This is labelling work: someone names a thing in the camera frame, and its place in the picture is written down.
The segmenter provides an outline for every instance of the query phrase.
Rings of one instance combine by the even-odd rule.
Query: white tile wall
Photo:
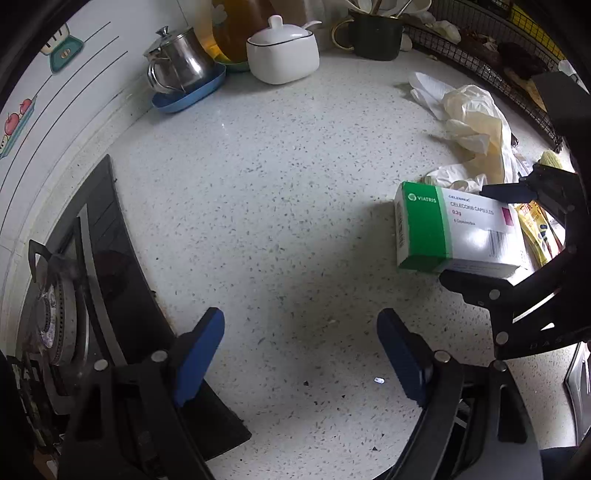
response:
[[[9,154],[0,158],[0,298],[9,266],[20,260],[22,227],[54,167],[85,126],[143,75],[143,52],[155,31],[198,17],[189,0],[183,4],[185,13],[177,0],[90,1],[67,22],[70,35],[85,42],[80,53],[52,73],[48,56],[39,52],[11,93],[2,119],[18,113],[24,99],[36,98]]]
[[[96,115],[58,160],[21,229],[8,266],[0,310],[0,349],[13,355],[24,301],[30,284],[27,248],[29,239],[46,239],[64,208],[109,146],[151,108],[152,90],[144,78],[123,90]]]

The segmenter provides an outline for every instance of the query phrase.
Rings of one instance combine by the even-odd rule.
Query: gas stove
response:
[[[135,256],[109,156],[76,192],[46,243],[30,240],[28,260],[32,282],[21,316],[25,331],[19,337],[26,340],[17,380],[37,447],[59,463],[70,418],[80,413],[93,375],[107,365],[133,370],[179,340]],[[121,414],[129,399],[119,393],[113,402]],[[189,397],[177,414],[200,458],[209,460],[250,438],[205,380]],[[146,448],[145,432],[129,434]]]
[[[105,157],[47,243],[30,240],[32,282],[24,350],[56,415],[69,415],[96,361],[123,366],[168,349],[175,336],[135,257]]]

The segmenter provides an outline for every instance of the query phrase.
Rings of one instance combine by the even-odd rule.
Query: cartoon blender sticker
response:
[[[0,140],[0,158],[4,158],[10,153],[22,129],[33,114],[36,100],[37,95],[33,97],[33,100],[25,98],[18,109],[18,113],[8,115],[8,119],[4,123],[4,132],[0,133],[0,135],[3,135]]]
[[[84,42],[70,35],[67,24],[55,32],[43,45],[41,53],[49,56],[49,66],[52,73],[59,72],[63,67],[80,53]]]

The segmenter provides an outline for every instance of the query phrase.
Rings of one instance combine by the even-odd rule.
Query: blue gripper pad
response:
[[[220,309],[211,307],[192,332],[177,338],[170,351],[174,372],[174,403],[182,407],[197,395],[213,355],[222,341],[225,321]]]
[[[378,315],[378,338],[398,376],[404,393],[420,407],[427,403],[427,385],[433,374],[433,352],[416,333],[410,333],[393,309]]]

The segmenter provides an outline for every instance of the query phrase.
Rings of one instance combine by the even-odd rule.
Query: viatris logo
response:
[[[414,193],[409,193],[407,195],[407,198],[411,201],[414,202],[415,200],[420,200],[421,202],[431,202],[431,203],[437,203],[437,200],[431,197],[425,197],[423,195],[415,195]]]

